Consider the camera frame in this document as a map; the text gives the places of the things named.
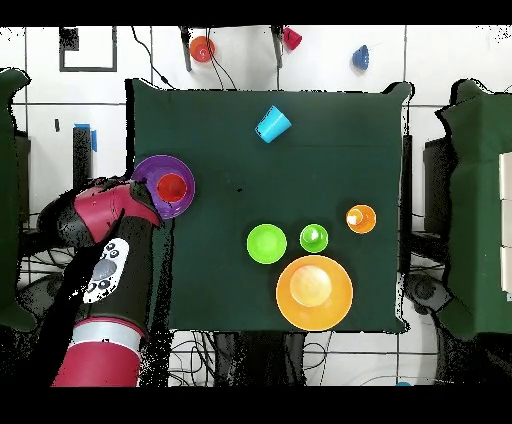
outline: red object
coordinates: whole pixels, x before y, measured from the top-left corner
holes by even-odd
[[[124,216],[137,216],[155,226],[160,225],[158,215],[130,195],[130,184],[103,190],[102,187],[89,188],[74,201],[75,211],[89,229],[95,243],[105,238],[123,209]]]
[[[158,181],[156,191],[164,202],[179,202],[187,193],[187,184],[177,174],[166,174]]]
[[[144,331],[142,331],[139,328],[138,325],[135,325],[132,322],[126,321],[124,319],[113,318],[113,317],[102,317],[102,316],[89,317],[89,318],[83,319],[82,321],[77,323],[75,325],[75,328],[77,328],[81,325],[84,325],[84,324],[88,324],[90,322],[113,322],[114,324],[121,324],[121,325],[124,325],[125,327],[129,327],[132,330],[135,330],[137,333],[139,333],[141,338],[147,338],[147,335],[144,333]]]
[[[285,28],[283,31],[283,41],[290,50],[295,48],[302,41],[302,35],[297,34],[293,29]]]
[[[66,352],[53,387],[135,387],[140,358],[127,347],[84,342]]]
[[[211,38],[209,39],[210,50],[212,55],[215,53],[215,45]],[[189,46],[190,56],[192,56],[198,62],[208,62],[211,60],[210,52],[208,51],[208,45],[206,44],[206,37],[201,35],[200,37],[194,38]]]

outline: cyan cup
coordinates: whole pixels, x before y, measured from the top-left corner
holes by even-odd
[[[288,118],[277,107],[272,106],[256,127],[256,132],[265,143],[270,143],[291,126]]]

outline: white controller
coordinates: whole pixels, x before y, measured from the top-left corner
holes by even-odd
[[[84,293],[84,303],[97,302],[117,289],[129,251],[130,246],[121,238],[112,239],[105,246]]]

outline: grout line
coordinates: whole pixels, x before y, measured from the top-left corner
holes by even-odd
[[[448,105],[405,105],[405,106],[402,106],[403,108],[407,108],[407,107],[431,107],[431,108],[443,108],[443,107],[446,107]]]
[[[123,103],[13,103],[13,106],[126,106],[126,102]]]
[[[404,28],[404,81],[407,70],[407,25]]]
[[[395,384],[398,384],[398,369],[400,367],[400,334],[396,335],[396,378]]]
[[[324,352],[309,351],[309,350],[304,351],[304,353],[305,354],[312,353],[315,355],[323,355],[324,354]],[[413,356],[419,356],[419,355],[437,356],[438,355],[438,353],[434,353],[434,352],[428,352],[428,353],[427,352],[337,352],[337,351],[326,352],[327,355],[329,355],[331,353],[338,354],[338,355],[397,355],[397,354],[413,355]]]
[[[153,85],[153,66],[155,61],[153,60],[153,27],[149,27],[149,39],[150,39],[150,51],[151,51],[151,60],[149,61],[149,66],[151,67],[151,85]]]
[[[28,75],[27,72],[27,27],[25,27],[25,73]],[[28,134],[28,87],[24,87],[25,90],[25,132]]]

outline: green tablecloth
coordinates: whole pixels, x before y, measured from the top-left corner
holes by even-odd
[[[140,80],[132,88],[135,164],[176,156],[196,180],[196,197],[173,234],[170,223],[154,234],[153,304],[158,284],[172,275],[170,328],[297,330],[281,316],[275,287],[286,265],[306,254],[301,229],[316,222],[329,232],[322,254],[342,264],[354,286],[352,308],[335,329],[404,330],[395,297],[400,111],[409,84],[387,94],[163,91]],[[271,105],[292,127],[266,144],[254,128]],[[377,213],[364,236],[345,223],[358,203]],[[273,265],[246,251],[260,223],[278,225],[288,239]]]
[[[2,207],[0,208],[0,325],[21,331],[34,329],[35,318],[18,305],[16,284],[18,281],[18,232],[19,191],[18,162],[14,140],[14,121],[11,111],[16,91],[29,82],[21,71],[0,69],[0,180],[2,181]]]
[[[501,290],[499,154],[512,151],[512,95],[458,85],[442,112],[459,163],[450,180],[452,220],[448,288],[455,295],[439,314],[452,334],[512,333],[512,303]]]

